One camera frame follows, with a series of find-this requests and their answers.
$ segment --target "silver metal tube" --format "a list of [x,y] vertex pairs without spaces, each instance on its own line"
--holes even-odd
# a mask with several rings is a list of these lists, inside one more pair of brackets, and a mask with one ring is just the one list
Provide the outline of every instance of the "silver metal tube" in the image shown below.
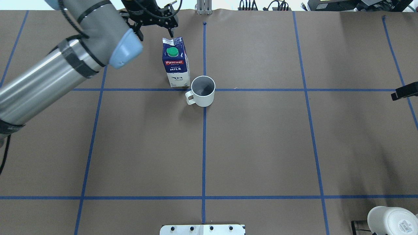
[[[78,40],[70,41],[69,45],[91,69],[101,69]],[[0,119],[10,124],[24,125],[85,80],[56,49],[0,89]]]

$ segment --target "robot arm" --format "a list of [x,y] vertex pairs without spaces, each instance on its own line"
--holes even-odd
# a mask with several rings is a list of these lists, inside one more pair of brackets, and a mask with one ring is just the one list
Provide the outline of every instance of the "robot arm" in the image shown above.
[[[174,17],[178,10],[173,13],[171,4],[160,9],[155,0],[123,0],[129,16],[119,13],[109,0],[46,2],[63,12],[65,6],[83,32],[77,38],[64,39],[45,58],[0,89],[0,143],[105,65],[118,69],[139,55],[142,45],[138,37],[143,38],[140,26],[164,24],[172,35],[171,29],[178,25]],[[137,5],[146,9],[140,12]],[[127,24],[129,17],[138,22]]]

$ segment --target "green cap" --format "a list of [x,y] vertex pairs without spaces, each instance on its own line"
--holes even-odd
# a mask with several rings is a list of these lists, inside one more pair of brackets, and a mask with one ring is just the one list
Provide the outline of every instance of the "green cap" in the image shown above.
[[176,56],[178,56],[178,49],[175,48],[175,47],[167,48],[167,53],[171,57],[176,57]]

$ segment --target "mug handle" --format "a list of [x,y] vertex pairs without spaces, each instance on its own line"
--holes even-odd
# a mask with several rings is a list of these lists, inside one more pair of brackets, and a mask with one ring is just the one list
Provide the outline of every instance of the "mug handle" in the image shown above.
[[193,91],[188,91],[186,92],[186,101],[188,105],[192,105],[195,104],[196,102],[194,101],[194,99],[189,100],[190,97],[193,96]]

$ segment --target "white cylinder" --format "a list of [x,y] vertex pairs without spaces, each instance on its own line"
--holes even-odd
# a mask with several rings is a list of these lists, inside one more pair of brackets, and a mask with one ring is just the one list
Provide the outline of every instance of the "white cylinder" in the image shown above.
[[418,235],[418,218],[400,207],[375,207],[370,210],[367,223],[377,235]]

